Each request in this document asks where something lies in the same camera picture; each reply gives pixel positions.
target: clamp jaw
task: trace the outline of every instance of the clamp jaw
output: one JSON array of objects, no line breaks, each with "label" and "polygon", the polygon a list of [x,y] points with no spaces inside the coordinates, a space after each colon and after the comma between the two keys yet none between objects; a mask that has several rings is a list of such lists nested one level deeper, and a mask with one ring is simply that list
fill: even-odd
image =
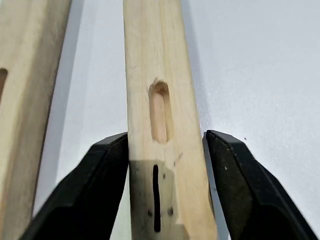
[{"label": "clamp jaw", "polygon": [[[232,240],[317,239],[278,180],[242,141],[213,130],[205,137]],[[109,239],[125,186],[128,152],[126,133],[95,143],[54,189],[20,240]]]}]

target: small hole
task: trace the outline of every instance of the small hole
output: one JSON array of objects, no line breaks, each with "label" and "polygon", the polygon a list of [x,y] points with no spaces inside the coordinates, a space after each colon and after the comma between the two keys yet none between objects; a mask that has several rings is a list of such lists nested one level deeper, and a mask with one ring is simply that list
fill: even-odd
[{"label": "small hole", "polygon": [[159,182],[158,182],[159,168],[158,165],[153,166],[153,199],[154,199],[154,231],[159,233],[161,230],[161,219],[160,219],[160,193],[159,193]]},{"label": "small hole", "polygon": [[8,76],[8,70],[5,68],[0,68],[0,102],[1,102],[1,96],[5,87],[7,76]]}]

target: light wood strip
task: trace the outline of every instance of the light wood strip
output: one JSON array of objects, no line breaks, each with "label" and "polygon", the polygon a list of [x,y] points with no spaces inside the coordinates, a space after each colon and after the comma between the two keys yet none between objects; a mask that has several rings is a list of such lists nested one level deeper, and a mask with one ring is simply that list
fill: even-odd
[{"label": "light wood strip", "polygon": [[215,240],[180,1],[124,0],[124,37],[132,239]]},{"label": "light wood strip", "polygon": [[39,162],[70,0],[0,5],[0,239],[32,216]]}]

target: mortise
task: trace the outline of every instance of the mortise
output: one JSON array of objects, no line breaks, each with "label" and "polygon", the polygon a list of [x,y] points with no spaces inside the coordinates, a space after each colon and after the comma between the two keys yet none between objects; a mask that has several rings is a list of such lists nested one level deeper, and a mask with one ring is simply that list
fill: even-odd
[{"label": "mortise", "polygon": [[160,209],[160,193],[159,193],[159,168],[158,165],[153,166],[152,188],[154,199],[154,231],[159,233],[161,230],[161,209]]},{"label": "mortise", "polygon": [[8,76],[8,70],[5,68],[0,68],[0,102],[1,102],[1,96],[4,90],[7,76]]},{"label": "mortise", "polygon": [[149,88],[149,106],[152,138],[165,144],[174,135],[169,87],[157,78]]}]

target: white wall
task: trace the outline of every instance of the white wall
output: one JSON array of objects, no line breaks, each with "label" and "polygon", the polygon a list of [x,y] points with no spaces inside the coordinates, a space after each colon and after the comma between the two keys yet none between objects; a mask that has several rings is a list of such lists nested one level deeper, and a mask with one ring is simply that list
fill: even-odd
[{"label": "white wall", "polygon": [[[320,1],[181,3],[202,132],[246,142],[320,236]],[[90,145],[127,130],[122,11],[121,0],[72,2],[35,212]],[[130,235],[126,189],[115,240]]]}]

